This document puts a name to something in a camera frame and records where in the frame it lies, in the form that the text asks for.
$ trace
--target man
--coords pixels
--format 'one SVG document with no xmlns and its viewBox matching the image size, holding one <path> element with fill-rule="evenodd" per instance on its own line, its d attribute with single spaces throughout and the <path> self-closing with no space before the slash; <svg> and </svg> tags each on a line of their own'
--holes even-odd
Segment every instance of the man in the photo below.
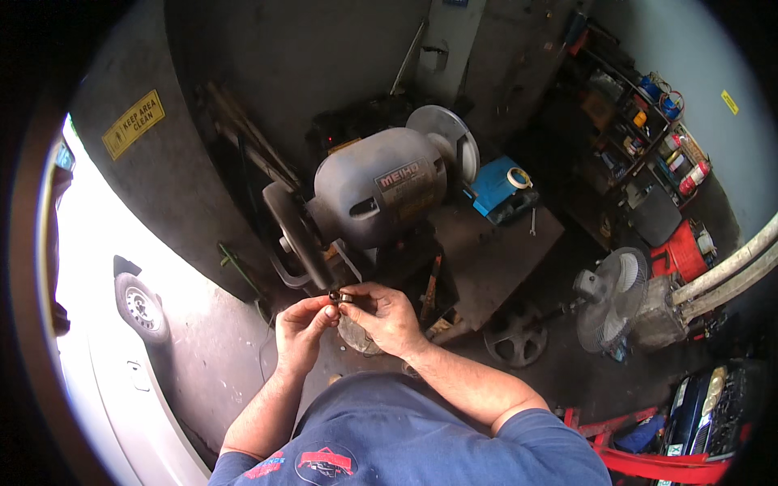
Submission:
<svg viewBox="0 0 778 486">
<path fill-rule="evenodd" d="M 300 301 L 276 318 L 278 366 L 227 430 L 209 484 L 611 483 L 587 441 L 526 383 L 429 343 L 404 294 L 374 283 L 342 291 L 361 307 L 339 312 L 426 385 L 399 373 L 346 376 L 289 441 L 319 337 L 339 318 L 326 295 Z"/>
</svg>

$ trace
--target blue car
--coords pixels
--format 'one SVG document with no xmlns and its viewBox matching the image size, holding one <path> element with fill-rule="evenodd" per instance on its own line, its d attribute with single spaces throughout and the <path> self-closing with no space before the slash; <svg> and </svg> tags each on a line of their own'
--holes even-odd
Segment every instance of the blue car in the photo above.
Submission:
<svg viewBox="0 0 778 486">
<path fill-rule="evenodd" d="M 733 359 L 687 377 L 675 393 L 659 454 L 733 456 L 759 416 L 766 389 L 766 363 L 751 359 Z"/>
</svg>

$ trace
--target red car lift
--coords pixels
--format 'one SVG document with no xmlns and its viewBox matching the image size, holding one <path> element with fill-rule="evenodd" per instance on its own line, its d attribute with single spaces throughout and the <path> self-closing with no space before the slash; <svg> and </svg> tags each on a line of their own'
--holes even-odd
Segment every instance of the red car lift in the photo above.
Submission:
<svg viewBox="0 0 778 486">
<path fill-rule="evenodd" d="M 565 410 L 565 425 L 577 430 L 583 437 L 594 437 L 592 448 L 602 458 L 605 466 L 628 476 L 646 477 L 683 484 L 714 484 L 729 466 L 729 460 L 708 461 L 708 454 L 693 456 L 659 456 L 657 454 L 631 454 L 607 447 L 614 432 L 625 425 L 632 425 L 658 413 L 656 407 L 629 415 L 589 425 L 578 425 L 580 410 Z"/>
</svg>

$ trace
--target bench grinder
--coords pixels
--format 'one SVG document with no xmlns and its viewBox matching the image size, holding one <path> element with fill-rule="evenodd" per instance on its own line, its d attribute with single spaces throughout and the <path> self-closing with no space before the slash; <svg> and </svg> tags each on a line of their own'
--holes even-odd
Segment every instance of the bench grinder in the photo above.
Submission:
<svg viewBox="0 0 778 486">
<path fill-rule="evenodd" d="M 456 114 L 435 105 L 415 110 L 404 128 L 389 128 L 339 149 L 318 167 L 315 196 L 300 207 L 280 183 L 263 191 L 293 251 L 316 286 L 335 280 L 321 249 L 341 239 L 358 250 L 393 242 L 423 220 L 447 190 L 478 175 L 480 156 Z"/>
</svg>

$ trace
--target car headlight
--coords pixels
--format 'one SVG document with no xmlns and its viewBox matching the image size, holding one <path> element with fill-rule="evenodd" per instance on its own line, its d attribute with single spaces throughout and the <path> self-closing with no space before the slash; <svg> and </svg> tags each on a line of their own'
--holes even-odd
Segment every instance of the car headlight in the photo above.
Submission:
<svg viewBox="0 0 778 486">
<path fill-rule="evenodd" d="M 710 374 L 710 384 L 708 384 L 708 394 L 703 402 L 703 415 L 708 415 L 721 398 L 721 391 L 724 389 L 724 382 L 727 379 L 727 367 L 719 366 Z"/>
</svg>

